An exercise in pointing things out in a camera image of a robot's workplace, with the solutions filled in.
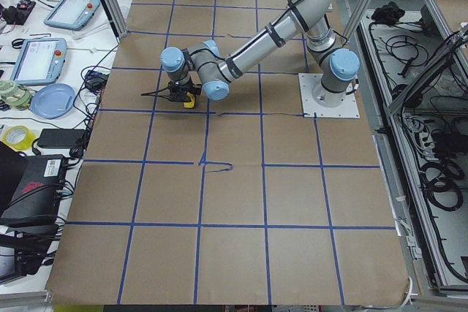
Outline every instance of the blue plate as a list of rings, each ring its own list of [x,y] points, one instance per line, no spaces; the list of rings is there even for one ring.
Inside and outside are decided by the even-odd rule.
[[[34,95],[30,109],[43,118],[57,118],[72,109],[75,95],[73,88],[67,84],[50,84]]]

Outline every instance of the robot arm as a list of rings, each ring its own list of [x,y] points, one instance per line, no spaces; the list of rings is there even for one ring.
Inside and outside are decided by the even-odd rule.
[[[353,52],[341,48],[335,33],[327,24],[324,16],[331,0],[287,1],[287,10],[281,16],[226,58],[219,56],[216,43],[212,40],[183,50],[166,48],[161,54],[161,62],[171,79],[169,89],[172,88],[171,92],[182,91],[179,100],[173,101],[183,101],[180,99],[184,97],[185,91],[194,95],[199,93],[200,87],[193,84],[189,74],[191,71],[199,74],[209,99],[225,98],[229,94],[230,83],[288,40],[306,32],[308,50],[324,71],[322,87],[316,94],[317,101],[336,104],[334,100],[339,101],[340,94],[346,91],[355,77],[359,60]]]

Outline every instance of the red logo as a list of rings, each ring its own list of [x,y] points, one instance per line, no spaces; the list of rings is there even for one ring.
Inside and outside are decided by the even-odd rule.
[[[29,182],[23,188],[23,194],[29,193],[30,191],[33,191],[33,190],[35,190],[35,189],[37,189],[37,188],[39,188],[40,186],[43,186],[43,185],[44,184],[42,184],[40,182]]]

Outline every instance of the green object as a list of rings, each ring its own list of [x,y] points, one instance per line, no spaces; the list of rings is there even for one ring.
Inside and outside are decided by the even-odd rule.
[[[31,104],[32,94],[24,85],[12,80],[2,80],[0,81],[0,99],[11,107],[25,110]]]

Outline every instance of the yellow object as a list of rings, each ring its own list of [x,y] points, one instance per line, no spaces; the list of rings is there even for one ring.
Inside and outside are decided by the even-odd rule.
[[[184,102],[184,107],[186,109],[193,109],[195,107],[195,96],[191,93],[187,93],[187,96],[190,98],[190,101]]]
[[[103,305],[60,305],[54,306],[54,312],[103,312]]]
[[[19,151],[29,149],[34,139],[34,133],[25,126],[11,127],[3,136],[5,144]]]

